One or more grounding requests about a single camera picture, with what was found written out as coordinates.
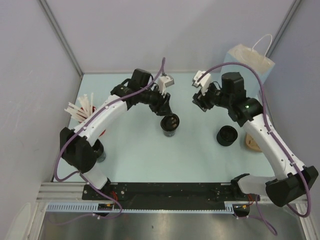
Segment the single black coffee cup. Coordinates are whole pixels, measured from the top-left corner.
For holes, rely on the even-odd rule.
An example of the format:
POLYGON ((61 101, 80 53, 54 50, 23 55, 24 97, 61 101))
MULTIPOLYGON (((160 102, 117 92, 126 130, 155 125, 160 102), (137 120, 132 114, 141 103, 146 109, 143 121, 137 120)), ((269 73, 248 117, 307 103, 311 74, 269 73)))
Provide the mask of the single black coffee cup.
POLYGON ((180 119, 176 114, 165 116, 160 122, 160 127, 166 137, 173 137, 179 125, 180 119))

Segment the light blue paper bag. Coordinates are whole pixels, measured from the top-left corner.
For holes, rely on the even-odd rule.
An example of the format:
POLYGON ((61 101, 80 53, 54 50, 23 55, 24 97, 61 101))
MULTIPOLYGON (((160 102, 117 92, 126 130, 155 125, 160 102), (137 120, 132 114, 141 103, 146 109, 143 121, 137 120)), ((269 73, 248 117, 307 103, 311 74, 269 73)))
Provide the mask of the light blue paper bag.
POLYGON ((252 47, 238 44, 226 53, 224 62, 237 62, 248 65, 258 74, 261 82, 264 83, 275 66, 275 63, 267 57, 267 52, 272 42, 273 36, 271 34, 265 34, 252 47), (255 50, 255 47, 266 37, 270 37, 269 45, 265 53, 259 53, 255 50))

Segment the black cup lid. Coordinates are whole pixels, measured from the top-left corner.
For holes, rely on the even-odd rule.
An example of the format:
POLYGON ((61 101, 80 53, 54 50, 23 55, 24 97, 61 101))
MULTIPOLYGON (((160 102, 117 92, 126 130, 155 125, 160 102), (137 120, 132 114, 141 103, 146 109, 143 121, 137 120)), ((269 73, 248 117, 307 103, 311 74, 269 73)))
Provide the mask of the black cup lid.
POLYGON ((161 122, 160 126, 165 131, 175 131, 180 124, 180 119, 176 114, 165 116, 161 122))

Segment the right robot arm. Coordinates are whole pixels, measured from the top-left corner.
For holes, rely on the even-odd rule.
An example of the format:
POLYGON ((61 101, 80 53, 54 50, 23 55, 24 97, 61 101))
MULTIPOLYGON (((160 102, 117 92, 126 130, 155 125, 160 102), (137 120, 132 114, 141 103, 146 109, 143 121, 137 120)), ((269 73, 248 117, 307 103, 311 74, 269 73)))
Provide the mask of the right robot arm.
POLYGON ((276 206, 283 207, 297 198, 310 196, 310 189, 319 176, 314 166, 306 166, 288 148, 272 126, 263 105, 248 97, 244 79, 239 72, 221 76, 221 88, 211 81, 208 71, 198 71, 192 84, 200 88, 193 95, 193 103, 204 112, 214 106, 227 109, 230 118, 256 141, 267 158, 273 177, 244 173, 235 178, 231 196, 242 201, 248 194, 267 196, 276 206))

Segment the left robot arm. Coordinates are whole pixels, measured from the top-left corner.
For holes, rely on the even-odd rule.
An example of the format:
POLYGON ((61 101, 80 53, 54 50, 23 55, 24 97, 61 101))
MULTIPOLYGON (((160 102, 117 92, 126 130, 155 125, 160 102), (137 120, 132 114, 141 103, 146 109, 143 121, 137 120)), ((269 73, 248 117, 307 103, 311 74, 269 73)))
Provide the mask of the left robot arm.
POLYGON ((109 179, 102 173, 98 159, 104 157, 99 140, 108 125, 137 104, 146 104, 157 116, 170 116, 170 94, 166 88, 174 79, 165 73, 153 78, 150 72, 135 69, 131 78, 115 86, 107 100, 82 123, 60 131, 60 157, 93 185, 93 194, 100 200, 110 196, 109 179))

